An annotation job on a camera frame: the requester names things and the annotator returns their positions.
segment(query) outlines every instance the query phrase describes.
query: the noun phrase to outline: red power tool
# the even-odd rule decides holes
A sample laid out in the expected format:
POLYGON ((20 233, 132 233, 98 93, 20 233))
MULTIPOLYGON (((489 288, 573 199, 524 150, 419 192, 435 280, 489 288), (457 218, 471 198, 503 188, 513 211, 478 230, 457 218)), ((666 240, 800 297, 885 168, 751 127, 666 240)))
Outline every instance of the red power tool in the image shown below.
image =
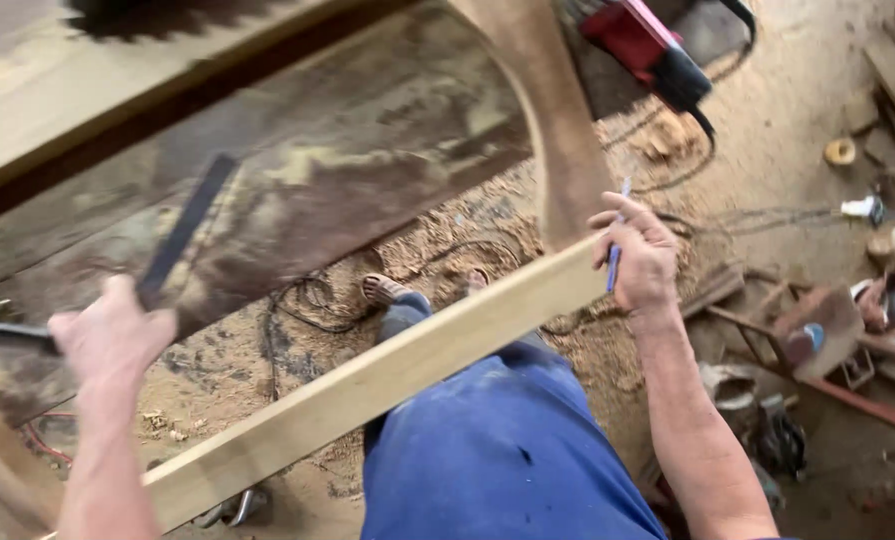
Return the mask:
MULTIPOLYGON (((737 66, 753 49, 756 24, 753 13, 740 0, 721 1, 750 32, 737 66)), ((681 48, 681 37, 657 20, 644 2, 565 0, 564 6, 582 36, 615 57, 671 110, 697 119, 713 141, 714 129, 698 108, 712 88, 711 81, 681 48)))

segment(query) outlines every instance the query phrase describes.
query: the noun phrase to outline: man's right hand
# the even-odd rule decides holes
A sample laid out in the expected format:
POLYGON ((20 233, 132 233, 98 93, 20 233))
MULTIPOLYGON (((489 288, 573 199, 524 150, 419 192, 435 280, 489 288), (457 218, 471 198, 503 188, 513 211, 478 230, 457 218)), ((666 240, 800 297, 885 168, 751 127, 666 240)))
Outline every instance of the man's right hand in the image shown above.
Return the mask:
POLYGON ((601 193, 607 210, 587 220, 606 232, 594 247, 593 267, 608 259, 610 246, 621 249, 614 297, 632 315, 677 303, 678 240, 649 209, 618 193, 601 193))

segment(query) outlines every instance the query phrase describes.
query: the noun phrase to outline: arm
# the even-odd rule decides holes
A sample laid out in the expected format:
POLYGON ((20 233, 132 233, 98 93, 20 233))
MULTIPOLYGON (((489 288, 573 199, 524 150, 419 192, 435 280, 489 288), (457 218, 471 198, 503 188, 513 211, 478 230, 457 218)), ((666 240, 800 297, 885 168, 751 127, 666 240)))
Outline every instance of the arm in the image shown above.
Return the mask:
POLYGON ((177 333, 172 311, 145 313, 133 279, 115 276, 81 313, 49 323, 81 383, 80 442, 67 483, 60 538, 156 538, 151 498, 141 485, 133 419, 148 366, 177 333))
POLYGON ((657 461, 695 538, 767 538, 777 527, 751 463, 707 397, 678 310, 677 239, 644 206, 615 193, 591 227, 608 227, 594 254, 621 248, 615 296, 631 330, 647 387, 657 461), (623 215, 624 223, 616 222, 623 215))

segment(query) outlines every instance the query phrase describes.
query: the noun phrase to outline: dirt floor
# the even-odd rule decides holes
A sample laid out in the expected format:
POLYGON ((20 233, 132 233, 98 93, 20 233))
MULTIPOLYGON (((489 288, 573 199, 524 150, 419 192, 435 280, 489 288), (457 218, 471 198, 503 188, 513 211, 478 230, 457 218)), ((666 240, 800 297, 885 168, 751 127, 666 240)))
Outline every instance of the dirt floor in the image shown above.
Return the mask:
MULTIPOLYGON (((866 224, 826 219, 751 230, 795 210, 833 209, 867 194, 873 172, 835 172, 821 152, 844 134, 841 104, 873 85, 860 47, 893 16, 895 2, 760 0, 753 7, 760 43, 704 105, 718 130, 717 157, 690 182, 640 197, 657 209, 738 233, 687 234, 679 227, 682 296, 713 264, 735 256, 751 266, 829 283, 853 283, 874 273, 864 257, 871 234, 866 224), (742 212, 776 207, 785 210, 742 212)), ((656 106, 642 104, 630 116, 602 123, 602 141, 617 138, 656 106)), ((645 189, 694 166, 705 150, 693 121, 663 113, 610 146, 607 159, 618 180, 631 176, 635 189, 645 189)), ((459 298, 472 265, 498 279, 538 257, 531 170, 527 162, 420 216, 395 237, 287 291, 276 307, 257 302, 172 347, 153 366, 141 397, 137 435, 145 462, 179 454, 369 349, 378 317, 362 320, 367 307, 359 276, 385 272, 426 294, 439 309, 459 298), (337 332, 351 323, 350 330, 337 332)), ((636 474, 651 456, 651 441, 643 380, 624 321, 602 300, 573 318, 553 321, 543 335, 573 362, 595 417, 636 474)), ((724 344, 729 356, 741 350, 729 326, 692 323, 691 337, 698 360, 717 361, 724 344)), ((804 482, 780 479, 787 497, 778 515, 781 533, 895 537, 895 466, 881 459, 882 452, 895 451, 895 430, 806 389, 784 391, 801 396, 794 414, 807 431, 809 465, 804 482)), ((47 429, 49 442, 64 448, 70 441, 62 420, 50 421, 58 427, 47 429)), ((215 527, 199 534, 356 537, 364 514, 361 465, 356 431, 268 480, 275 497, 271 515, 237 530, 215 527)), ((194 533, 185 527, 174 535, 194 533)))

